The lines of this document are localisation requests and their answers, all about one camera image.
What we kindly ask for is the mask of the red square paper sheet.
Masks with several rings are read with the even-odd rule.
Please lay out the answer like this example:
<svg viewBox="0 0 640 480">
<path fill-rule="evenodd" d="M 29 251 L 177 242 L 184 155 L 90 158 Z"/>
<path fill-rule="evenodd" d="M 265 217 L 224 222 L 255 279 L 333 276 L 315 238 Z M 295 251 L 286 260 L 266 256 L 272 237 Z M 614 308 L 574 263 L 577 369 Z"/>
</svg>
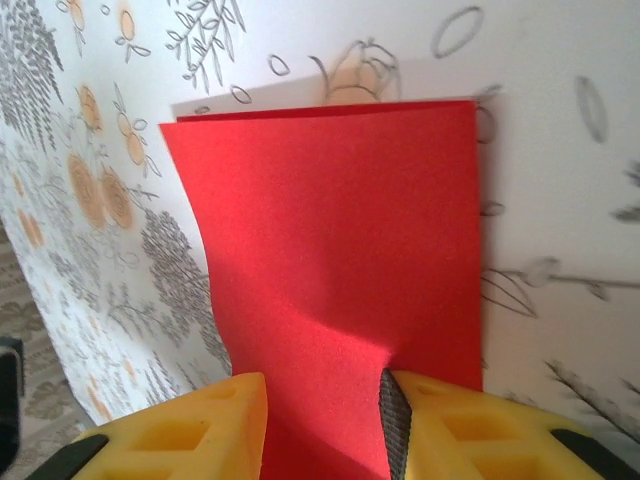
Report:
<svg viewBox="0 0 640 480">
<path fill-rule="evenodd" d="M 233 371 L 266 379 L 260 480 L 388 480 L 382 371 L 482 386 L 475 104 L 216 114 L 161 131 Z"/>
</svg>

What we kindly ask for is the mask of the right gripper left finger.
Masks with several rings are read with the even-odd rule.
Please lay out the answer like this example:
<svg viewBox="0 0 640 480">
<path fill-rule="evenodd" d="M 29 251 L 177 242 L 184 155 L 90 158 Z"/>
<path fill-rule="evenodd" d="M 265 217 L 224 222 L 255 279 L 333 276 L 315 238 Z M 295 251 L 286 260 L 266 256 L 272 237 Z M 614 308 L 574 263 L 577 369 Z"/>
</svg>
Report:
<svg viewBox="0 0 640 480">
<path fill-rule="evenodd" d="M 88 430 L 49 480 L 259 480 L 265 379 L 245 373 Z"/>
</svg>

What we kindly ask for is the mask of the floral patterned table mat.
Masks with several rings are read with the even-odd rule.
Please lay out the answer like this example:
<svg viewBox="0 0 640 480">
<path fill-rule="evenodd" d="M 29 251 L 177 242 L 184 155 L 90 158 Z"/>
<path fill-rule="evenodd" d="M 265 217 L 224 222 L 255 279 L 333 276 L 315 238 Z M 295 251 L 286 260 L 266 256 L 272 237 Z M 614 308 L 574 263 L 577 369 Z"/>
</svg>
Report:
<svg viewBox="0 0 640 480">
<path fill-rule="evenodd" d="M 470 100 L 482 386 L 640 472 L 640 0 L 0 0 L 0 223 L 88 430 L 235 373 L 161 131 L 183 118 Z"/>
</svg>

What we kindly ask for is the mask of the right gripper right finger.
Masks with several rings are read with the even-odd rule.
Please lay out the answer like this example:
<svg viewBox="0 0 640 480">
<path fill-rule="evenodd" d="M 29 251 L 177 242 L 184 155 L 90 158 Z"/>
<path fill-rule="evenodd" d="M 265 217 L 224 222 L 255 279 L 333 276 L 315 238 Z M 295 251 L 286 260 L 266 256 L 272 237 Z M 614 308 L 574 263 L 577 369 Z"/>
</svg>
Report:
<svg viewBox="0 0 640 480">
<path fill-rule="evenodd" d="M 382 370 L 391 480 L 640 480 L 571 420 L 408 371 Z"/>
</svg>

